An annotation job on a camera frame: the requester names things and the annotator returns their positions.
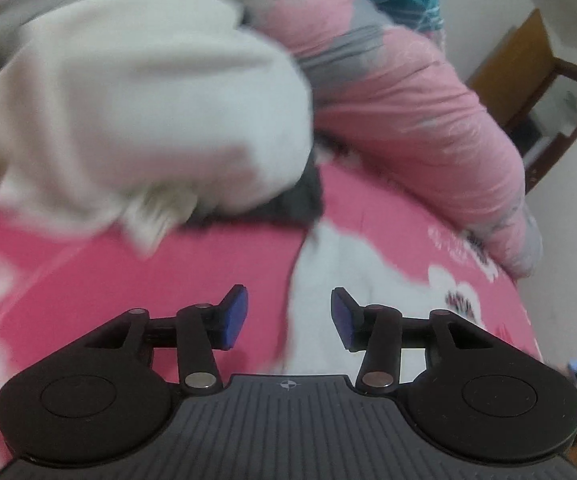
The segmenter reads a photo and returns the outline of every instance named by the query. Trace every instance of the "pink bedding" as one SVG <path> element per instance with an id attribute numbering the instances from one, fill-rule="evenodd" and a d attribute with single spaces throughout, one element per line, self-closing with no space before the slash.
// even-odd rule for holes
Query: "pink bedding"
<path id="1" fill-rule="evenodd" d="M 490 332 L 539 355 L 513 281 L 484 254 L 406 193 L 349 169 L 348 162 L 325 164 L 322 176 L 329 226 L 366 240 L 411 282 L 429 284 L 429 270 L 444 269 L 454 282 L 441 290 L 446 303 L 435 308 L 455 309 L 460 297 L 468 300 Z M 289 282 L 304 235 L 260 225 L 184 230 L 142 261 L 118 234 L 55 243 L 12 230 L 0 218 L 0 387 L 16 371 L 129 308 L 172 316 L 187 304 L 219 301 L 235 283 L 249 289 L 249 316 L 235 349 L 217 354 L 222 373 L 281 365 Z M 328 312 L 329 305 L 308 308 Z M 159 354 L 155 367 L 175 380 L 172 357 Z M 0 437 L 0 466 L 6 457 Z"/>
<path id="2" fill-rule="evenodd" d="M 249 317 L 236 348 L 217 355 L 225 376 L 303 368 L 294 348 L 300 323 L 308 327 L 311 313 L 327 323 L 333 286 L 353 295 L 355 286 L 361 302 L 392 290 L 380 301 L 406 315 L 408 298 L 420 315 L 451 308 L 539 356 L 513 280 L 449 226 L 474 230 L 514 275 L 539 259 L 521 161 L 476 96 L 430 41 L 393 27 L 366 0 L 270 2 L 259 27 L 296 55 L 313 85 L 317 126 L 369 155 L 380 176 L 351 159 L 328 162 L 325 218 L 309 234 L 260 225 L 183 230 L 148 261 L 117 233 L 57 243 L 0 218 L 0 387 L 129 308 L 172 316 L 219 301 L 235 283 L 249 289 Z M 344 258 L 372 267 L 344 274 Z M 388 288 L 395 278 L 401 283 Z M 331 356 L 325 371 L 341 371 L 341 354 Z M 170 352 L 156 356 L 155 367 L 175 380 Z M 0 436 L 0 466 L 6 457 Z"/>

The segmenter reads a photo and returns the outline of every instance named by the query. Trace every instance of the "grooved black plate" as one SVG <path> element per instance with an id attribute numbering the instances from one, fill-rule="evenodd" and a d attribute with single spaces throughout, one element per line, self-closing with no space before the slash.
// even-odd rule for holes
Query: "grooved black plate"
<path id="1" fill-rule="evenodd" d="M 342 376 L 236 376 L 220 394 L 182 403 L 132 455 L 87 469 L 15 460 L 0 480 L 577 480 L 562 458 L 491 467 L 433 448 L 388 399 Z"/>

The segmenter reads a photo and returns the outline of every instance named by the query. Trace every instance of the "black circular base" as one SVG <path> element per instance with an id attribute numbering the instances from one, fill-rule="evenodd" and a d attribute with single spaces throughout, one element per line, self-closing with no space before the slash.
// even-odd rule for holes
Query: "black circular base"
<path id="1" fill-rule="evenodd" d="M 577 433 L 575 387 L 505 345 L 448 355 L 415 379 L 407 403 L 431 441 L 483 462 L 540 460 Z"/>
<path id="2" fill-rule="evenodd" d="M 54 354 L 0 391 L 11 450 L 53 464 L 97 463 L 143 444 L 171 410 L 166 382 L 121 350 Z"/>

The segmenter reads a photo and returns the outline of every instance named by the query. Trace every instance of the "brown wooden frame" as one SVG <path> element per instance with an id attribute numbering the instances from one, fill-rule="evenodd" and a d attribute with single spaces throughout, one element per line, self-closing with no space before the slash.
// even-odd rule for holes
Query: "brown wooden frame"
<path id="1" fill-rule="evenodd" d="M 518 124 L 525 120 L 530 110 L 537 104 L 539 99 L 546 93 L 546 91 L 553 84 L 557 76 L 562 75 L 577 81 L 577 65 L 564 61 L 563 59 L 555 58 L 555 68 L 542 82 L 539 88 L 530 96 L 528 101 L 522 106 L 521 110 L 516 113 L 513 118 L 506 124 L 504 130 L 510 133 Z M 556 137 L 555 142 L 549 146 L 542 155 L 530 166 L 526 168 L 526 191 L 530 191 L 543 178 L 543 176 L 562 158 L 566 150 L 577 139 L 577 127 L 571 133 L 570 137 L 560 134 Z"/>

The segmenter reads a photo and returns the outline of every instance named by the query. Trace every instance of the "metal screw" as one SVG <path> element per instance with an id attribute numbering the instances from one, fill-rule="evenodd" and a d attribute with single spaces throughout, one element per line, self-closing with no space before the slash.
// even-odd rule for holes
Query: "metal screw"
<path id="1" fill-rule="evenodd" d="M 393 376 L 386 372 L 369 372 L 362 377 L 362 382 L 371 388 L 386 388 L 394 381 Z"/>
<path id="2" fill-rule="evenodd" d="M 217 383 L 217 378 L 207 372 L 195 372 L 194 374 L 187 375 L 184 382 L 187 386 L 195 388 L 196 390 L 206 390 Z"/>

